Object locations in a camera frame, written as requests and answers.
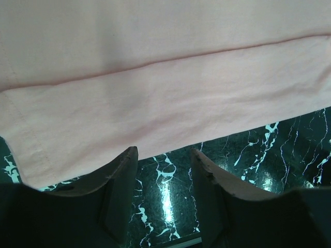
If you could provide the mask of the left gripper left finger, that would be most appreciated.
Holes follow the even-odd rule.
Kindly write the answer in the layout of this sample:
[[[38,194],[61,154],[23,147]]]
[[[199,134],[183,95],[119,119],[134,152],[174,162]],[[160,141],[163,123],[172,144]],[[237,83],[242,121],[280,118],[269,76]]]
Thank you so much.
[[[126,242],[138,149],[52,192],[29,190],[28,230],[37,247],[123,247]]]

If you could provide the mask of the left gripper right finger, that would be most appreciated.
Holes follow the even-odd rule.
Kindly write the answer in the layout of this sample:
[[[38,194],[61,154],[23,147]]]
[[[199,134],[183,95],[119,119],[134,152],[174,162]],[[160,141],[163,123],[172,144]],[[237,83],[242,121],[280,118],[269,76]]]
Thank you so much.
[[[203,247],[320,247],[305,191],[260,189],[197,149],[190,162]]]

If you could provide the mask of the salmon pink t shirt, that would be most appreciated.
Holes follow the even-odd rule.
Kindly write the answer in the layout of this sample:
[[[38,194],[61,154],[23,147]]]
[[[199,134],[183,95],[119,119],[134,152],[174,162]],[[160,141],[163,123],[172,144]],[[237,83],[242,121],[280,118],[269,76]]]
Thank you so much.
[[[330,106],[330,1],[1,1],[1,137],[24,184]]]

